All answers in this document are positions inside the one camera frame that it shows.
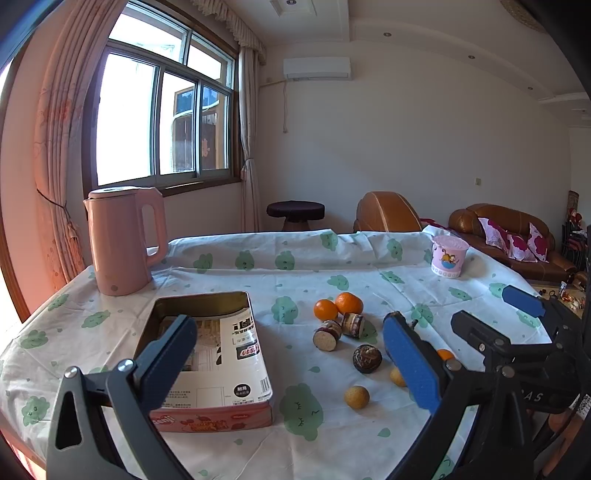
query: pink bucket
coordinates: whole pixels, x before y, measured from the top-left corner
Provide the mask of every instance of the pink bucket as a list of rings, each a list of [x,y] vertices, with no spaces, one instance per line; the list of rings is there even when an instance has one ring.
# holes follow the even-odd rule
[[[459,277],[469,247],[470,245],[456,236],[434,236],[431,270],[441,277]]]

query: open tin container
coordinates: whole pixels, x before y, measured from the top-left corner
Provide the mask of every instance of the open tin container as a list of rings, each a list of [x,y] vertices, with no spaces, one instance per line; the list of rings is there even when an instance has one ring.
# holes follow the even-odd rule
[[[197,322],[197,344],[161,408],[150,418],[161,432],[226,432],[272,424],[273,391],[246,292],[156,300],[134,359],[177,315]]]

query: pink floral pillow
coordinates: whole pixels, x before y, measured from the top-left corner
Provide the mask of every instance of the pink floral pillow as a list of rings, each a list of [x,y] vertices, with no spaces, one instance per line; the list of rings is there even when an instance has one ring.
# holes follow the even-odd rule
[[[534,253],[527,248],[527,243],[519,235],[507,235],[509,237],[509,258],[519,262],[537,262]]]
[[[538,260],[547,262],[546,255],[548,255],[548,241],[542,236],[538,229],[530,222],[530,239],[527,241],[527,246],[534,253]]]
[[[509,239],[507,238],[507,232],[505,229],[488,218],[479,218],[478,221],[484,229],[484,233],[486,235],[486,244],[490,245],[491,247],[500,248],[508,255]]]

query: pink electric kettle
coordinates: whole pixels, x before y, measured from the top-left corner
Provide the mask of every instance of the pink electric kettle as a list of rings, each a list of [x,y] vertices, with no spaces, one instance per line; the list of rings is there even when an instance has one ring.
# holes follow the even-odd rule
[[[162,194],[155,188],[110,187],[90,192],[84,205],[100,292],[121,296],[145,287],[152,280],[148,267],[168,252]],[[143,205],[154,208],[158,250],[152,255],[146,251]]]

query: white tablecloth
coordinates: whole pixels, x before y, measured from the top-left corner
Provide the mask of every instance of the white tablecloth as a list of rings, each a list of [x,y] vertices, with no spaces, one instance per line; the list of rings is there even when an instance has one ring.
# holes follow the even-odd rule
[[[459,310],[513,342],[549,341],[537,319],[500,298],[507,284],[529,293],[532,288],[487,255],[470,249],[457,280],[433,274],[431,237],[437,234],[446,232],[427,227],[420,233],[319,231],[178,239],[153,269],[153,281],[125,297],[101,295],[89,267],[42,305],[4,350],[0,410],[27,446],[45,458],[54,399],[67,366],[95,372],[130,357],[159,297],[243,290],[251,296],[274,389],[274,424],[240,432],[164,434],[174,453],[199,479],[382,480],[428,419],[408,390],[388,378],[392,365],[381,337],[388,312],[400,310],[407,319],[419,319],[417,332],[423,339],[453,351],[471,369],[483,368],[482,355],[452,332],[450,319]],[[372,325],[361,341],[343,337],[334,352],[322,352],[312,344],[319,325],[313,306],[342,291],[363,300]],[[282,305],[290,306],[286,310],[292,314],[281,314]],[[372,374],[353,367],[353,350],[360,343],[372,343],[384,355]],[[354,411],[343,401],[352,385],[363,385],[371,394],[363,410]],[[320,404],[322,423],[318,415],[304,413],[304,424],[298,420],[288,431],[285,424],[293,420],[289,405],[295,402]],[[107,412],[126,466],[143,477]],[[437,477],[457,459],[474,415],[475,408],[466,410],[449,461]]]

